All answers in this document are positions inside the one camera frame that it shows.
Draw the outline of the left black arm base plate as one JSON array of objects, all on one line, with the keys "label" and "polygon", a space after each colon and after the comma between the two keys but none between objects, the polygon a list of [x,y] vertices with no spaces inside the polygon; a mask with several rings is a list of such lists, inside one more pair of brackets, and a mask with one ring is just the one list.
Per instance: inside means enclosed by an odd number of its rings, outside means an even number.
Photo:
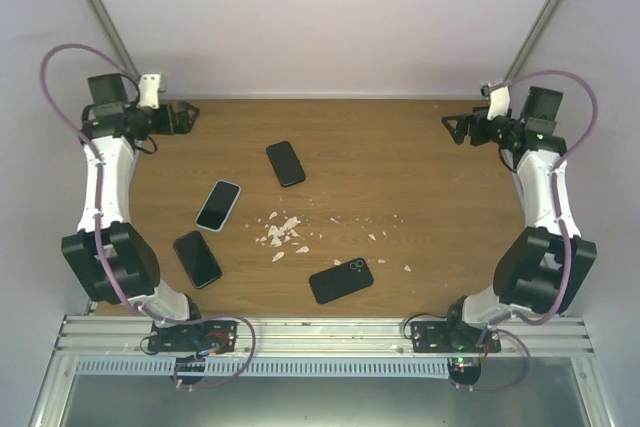
[{"label": "left black arm base plate", "polygon": [[223,354],[235,349],[237,328],[238,322],[230,320],[163,328],[153,324],[150,334],[141,340],[140,348],[147,355],[169,352]]}]

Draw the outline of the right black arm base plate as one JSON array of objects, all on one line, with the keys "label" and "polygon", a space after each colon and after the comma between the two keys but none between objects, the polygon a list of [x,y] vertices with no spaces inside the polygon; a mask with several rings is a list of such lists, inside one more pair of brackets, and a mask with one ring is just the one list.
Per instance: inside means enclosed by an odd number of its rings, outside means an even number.
[{"label": "right black arm base plate", "polygon": [[499,353],[501,343],[482,329],[456,324],[444,318],[413,316],[406,319],[400,328],[401,334],[408,339],[415,353],[443,354],[483,354]]}]

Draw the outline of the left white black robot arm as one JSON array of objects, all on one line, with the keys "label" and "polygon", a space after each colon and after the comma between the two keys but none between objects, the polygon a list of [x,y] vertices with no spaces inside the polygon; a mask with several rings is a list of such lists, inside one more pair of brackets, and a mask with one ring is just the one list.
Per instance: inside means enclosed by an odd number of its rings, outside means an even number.
[{"label": "left white black robot arm", "polygon": [[137,161],[157,151],[158,135],[191,131],[198,108],[179,101],[164,103],[166,78],[145,73],[134,80],[128,96],[125,74],[89,78],[92,97],[81,114],[80,142],[87,164],[86,195],[74,234],[61,241],[61,251],[88,297],[149,314],[156,325],[170,325],[171,338],[185,351],[203,345],[205,325],[187,295],[161,278],[150,245],[134,228],[130,190]]}]

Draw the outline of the black phone case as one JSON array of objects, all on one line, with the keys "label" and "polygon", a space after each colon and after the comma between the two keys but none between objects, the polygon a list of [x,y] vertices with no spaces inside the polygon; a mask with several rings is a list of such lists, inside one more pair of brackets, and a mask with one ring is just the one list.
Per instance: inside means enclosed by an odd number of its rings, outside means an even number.
[{"label": "black phone case", "polygon": [[363,258],[355,258],[312,274],[309,285],[316,302],[328,304],[371,287],[374,277]]}]

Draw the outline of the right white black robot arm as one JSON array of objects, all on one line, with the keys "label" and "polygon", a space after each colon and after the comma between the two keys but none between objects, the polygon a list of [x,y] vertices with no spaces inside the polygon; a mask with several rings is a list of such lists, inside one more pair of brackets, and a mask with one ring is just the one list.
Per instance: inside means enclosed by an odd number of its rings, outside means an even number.
[{"label": "right white black robot arm", "polygon": [[571,212],[571,151],[554,133],[562,93],[531,87],[517,117],[507,88],[485,86],[483,94],[488,105],[442,123],[456,144],[493,143],[499,153],[510,153],[506,164],[520,187],[525,227],[498,262],[491,286],[450,306],[442,335],[456,352],[483,345],[489,330],[508,319],[537,326],[565,312],[597,257]]}]

